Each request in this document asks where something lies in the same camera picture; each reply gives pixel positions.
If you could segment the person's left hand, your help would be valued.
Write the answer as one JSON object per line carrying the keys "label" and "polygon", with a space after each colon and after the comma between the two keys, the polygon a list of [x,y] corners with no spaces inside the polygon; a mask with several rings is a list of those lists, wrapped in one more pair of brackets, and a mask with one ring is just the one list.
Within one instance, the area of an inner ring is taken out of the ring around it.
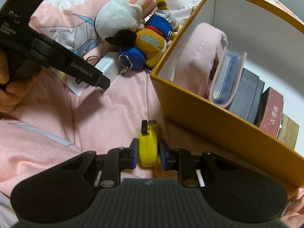
{"label": "person's left hand", "polygon": [[34,84],[40,79],[43,68],[38,66],[28,78],[9,80],[9,69],[5,53],[1,50],[1,113],[11,112],[30,92]]}

